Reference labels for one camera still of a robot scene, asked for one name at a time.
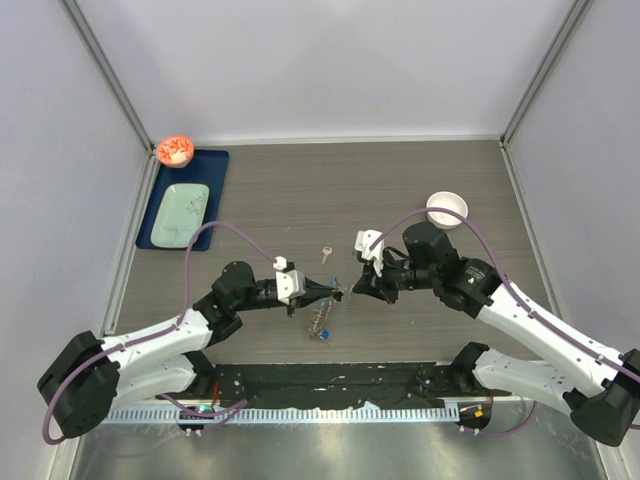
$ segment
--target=gray wooden tabletop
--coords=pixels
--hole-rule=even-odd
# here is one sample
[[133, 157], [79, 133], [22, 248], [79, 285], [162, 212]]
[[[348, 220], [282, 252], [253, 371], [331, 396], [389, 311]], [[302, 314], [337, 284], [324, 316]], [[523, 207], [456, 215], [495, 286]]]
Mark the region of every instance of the gray wooden tabletop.
[[[511, 279], [542, 305], [542, 280], [495, 141], [269, 145], [228, 148], [231, 154], [218, 220], [245, 230], [274, 255], [293, 260], [307, 277], [348, 287], [360, 276], [353, 245], [361, 229], [384, 230], [439, 190], [461, 195]], [[400, 227], [386, 242], [404, 249]], [[450, 231], [461, 255], [487, 259], [464, 227]], [[322, 248], [333, 253], [322, 264]], [[211, 248], [194, 252], [191, 302], [205, 295], [230, 261], [249, 262], [256, 278], [271, 265], [230, 231], [214, 232]], [[138, 250], [117, 333], [166, 320], [182, 304], [183, 253]], [[354, 296], [327, 319], [329, 343], [309, 339], [312, 309], [294, 318], [284, 309], [242, 313], [244, 327], [208, 349], [214, 362], [449, 361], [469, 341], [534, 358], [496, 329], [444, 307], [429, 291], [400, 294], [396, 305]]]

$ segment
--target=white bowl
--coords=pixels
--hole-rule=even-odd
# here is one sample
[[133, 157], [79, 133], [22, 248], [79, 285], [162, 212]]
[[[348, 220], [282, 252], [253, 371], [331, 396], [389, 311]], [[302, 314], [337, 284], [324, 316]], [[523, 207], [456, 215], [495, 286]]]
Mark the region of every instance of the white bowl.
[[[427, 200], [427, 207], [440, 207], [453, 210], [464, 218], [467, 218], [467, 215], [469, 215], [467, 202], [465, 202], [460, 195], [452, 192], [434, 193], [429, 197], [429, 200]], [[429, 221], [436, 227], [443, 230], [450, 230], [462, 223], [456, 217], [442, 212], [429, 212], [427, 218], [429, 218]]]

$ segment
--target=white rack strip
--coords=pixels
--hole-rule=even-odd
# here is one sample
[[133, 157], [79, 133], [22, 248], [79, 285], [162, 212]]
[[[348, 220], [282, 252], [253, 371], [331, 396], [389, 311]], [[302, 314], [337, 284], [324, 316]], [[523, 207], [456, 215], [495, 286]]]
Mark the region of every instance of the white rack strip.
[[[173, 405], [133, 405], [109, 414], [103, 425], [167, 424], [203, 425], [217, 423], [225, 416], [215, 419], [183, 419], [180, 410]], [[345, 410], [265, 410], [247, 408], [241, 410], [229, 424], [234, 425], [282, 425], [322, 423], [413, 423], [413, 422], [457, 422], [460, 420], [458, 404], [445, 403], [444, 408], [420, 408], [405, 410], [382, 410], [366, 403], [362, 408]]]

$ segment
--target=reflective metal surface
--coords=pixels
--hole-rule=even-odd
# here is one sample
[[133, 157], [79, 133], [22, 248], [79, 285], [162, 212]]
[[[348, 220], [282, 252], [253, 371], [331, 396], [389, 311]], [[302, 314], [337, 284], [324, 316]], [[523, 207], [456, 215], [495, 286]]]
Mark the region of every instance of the reflective metal surface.
[[[530, 403], [497, 402], [490, 427], [522, 421]], [[605, 479], [595, 444], [541, 407], [520, 433], [474, 437], [452, 424], [230, 426], [183, 433], [137, 459], [120, 459], [176, 434], [174, 425], [103, 426], [87, 435], [72, 479]], [[97, 438], [101, 450], [96, 448]]]

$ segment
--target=small metal object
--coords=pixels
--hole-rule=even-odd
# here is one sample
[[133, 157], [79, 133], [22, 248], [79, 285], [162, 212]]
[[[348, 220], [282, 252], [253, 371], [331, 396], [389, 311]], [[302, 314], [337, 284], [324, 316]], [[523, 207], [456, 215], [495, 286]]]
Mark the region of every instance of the small metal object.
[[331, 255], [331, 252], [333, 252], [333, 248], [331, 248], [331, 247], [324, 247], [322, 249], [322, 254], [324, 255], [324, 257], [322, 257], [322, 264], [323, 265], [327, 261], [327, 258], [329, 257], [329, 255]]

